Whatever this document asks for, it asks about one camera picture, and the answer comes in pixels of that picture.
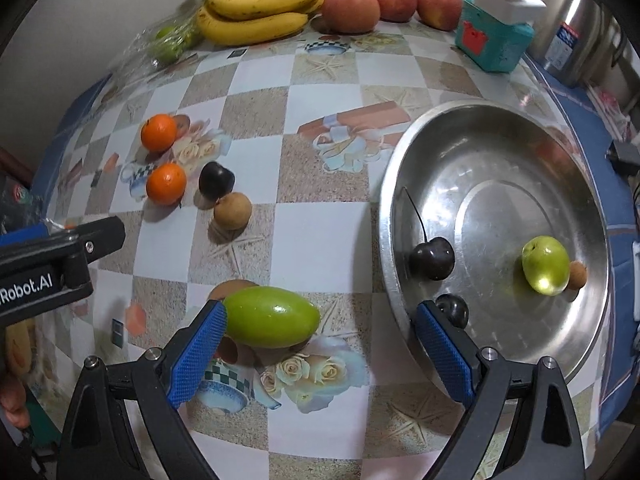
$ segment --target stainless steel kettle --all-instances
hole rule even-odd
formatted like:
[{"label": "stainless steel kettle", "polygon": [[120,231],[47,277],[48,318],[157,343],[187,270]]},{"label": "stainless steel kettle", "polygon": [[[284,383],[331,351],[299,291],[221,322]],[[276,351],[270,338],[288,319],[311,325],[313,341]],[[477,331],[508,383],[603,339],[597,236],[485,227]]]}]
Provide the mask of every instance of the stainless steel kettle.
[{"label": "stainless steel kettle", "polygon": [[[587,81],[608,50],[611,13],[594,0],[543,1],[546,9],[533,25],[536,35],[527,52],[566,86]],[[625,46],[621,34],[611,66]]]}]

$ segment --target table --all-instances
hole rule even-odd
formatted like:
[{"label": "table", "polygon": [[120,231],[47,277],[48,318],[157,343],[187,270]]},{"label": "table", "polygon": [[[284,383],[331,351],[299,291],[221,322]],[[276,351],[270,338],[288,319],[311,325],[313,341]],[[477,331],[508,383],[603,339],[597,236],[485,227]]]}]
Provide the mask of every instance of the table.
[{"label": "table", "polygon": [[[74,225],[116,214],[127,238],[91,264],[91,297],[36,320],[30,387],[62,428],[87,355],[110,364],[163,346],[225,280],[280,286],[321,311],[309,345],[238,345],[236,363],[213,360],[180,409],[215,471],[225,480],[422,478],[462,408],[412,359],[388,305],[376,223],[389,156],[415,118],[469,97],[530,114],[588,176],[574,134],[524,62],[510,75],[484,73],[452,35],[418,22],[200,49],[137,83],[107,84],[71,137],[49,218]],[[139,132],[157,113],[175,114],[181,138],[153,160]],[[190,176],[180,207],[145,199],[146,176],[165,160]],[[197,177],[210,160],[232,170],[254,204],[242,232],[210,224],[202,207]],[[139,308],[142,333],[127,323]],[[587,463],[607,334],[570,383]],[[128,409],[151,476],[163,478],[140,412]],[[477,478],[491,475],[508,412]]]}]

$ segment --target cherry stem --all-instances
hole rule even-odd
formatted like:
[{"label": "cherry stem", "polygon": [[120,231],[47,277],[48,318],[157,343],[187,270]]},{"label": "cherry stem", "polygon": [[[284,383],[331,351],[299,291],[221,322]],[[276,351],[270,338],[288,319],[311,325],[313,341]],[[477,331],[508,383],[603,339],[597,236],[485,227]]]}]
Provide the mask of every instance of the cherry stem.
[{"label": "cherry stem", "polygon": [[415,206],[414,203],[414,199],[411,198],[411,195],[409,194],[409,190],[406,188],[406,186],[402,186],[402,189],[404,189],[404,192],[406,193],[409,202],[411,202],[411,205],[414,206],[414,211],[416,213],[416,215],[418,216],[418,220],[420,221],[420,225],[422,226],[422,234],[424,235],[424,241],[425,243],[427,242],[427,231],[424,228],[424,223],[422,222],[422,218],[420,218],[420,213],[418,213],[418,208]]}]

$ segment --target blue gripper pad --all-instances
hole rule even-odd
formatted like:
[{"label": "blue gripper pad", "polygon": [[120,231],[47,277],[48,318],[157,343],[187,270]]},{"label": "blue gripper pad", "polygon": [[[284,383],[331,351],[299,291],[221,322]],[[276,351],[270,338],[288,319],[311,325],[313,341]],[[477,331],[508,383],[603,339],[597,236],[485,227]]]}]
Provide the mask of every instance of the blue gripper pad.
[{"label": "blue gripper pad", "polygon": [[204,370],[218,348],[225,330],[226,309],[218,301],[189,341],[172,370],[171,389],[167,393],[167,398],[176,410],[196,393]]},{"label": "blue gripper pad", "polygon": [[468,409],[475,393],[471,381],[471,368],[453,345],[438,321],[423,304],[418,305],[414,319],[415,333],[433,362],[449,397]]}]

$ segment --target metal tray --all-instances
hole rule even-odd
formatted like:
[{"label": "metal tray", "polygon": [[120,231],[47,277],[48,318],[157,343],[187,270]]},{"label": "metal tray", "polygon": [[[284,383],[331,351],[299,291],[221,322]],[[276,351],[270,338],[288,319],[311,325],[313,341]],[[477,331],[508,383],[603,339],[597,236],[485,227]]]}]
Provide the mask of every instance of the metal tray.
[{"label": "metal tray", "polygon": [[[407,257],[429,238],[453,245],[456,266],[442,282],[417,280]],[[469,306],[466,332],[505,358],[559,362],[570,380],[596,341],[607,303],[609,251],[599,202],[571,156],[535,120],[469,100],[425,113],[391,157],[380,197],[380,258],[386,291],[405,338],[417,305],[451,292]],[[523,245],[551,235],[588,268],[586,286],[542,296],[519,259]],[[414,354],[424,352],[410,344]]]}]

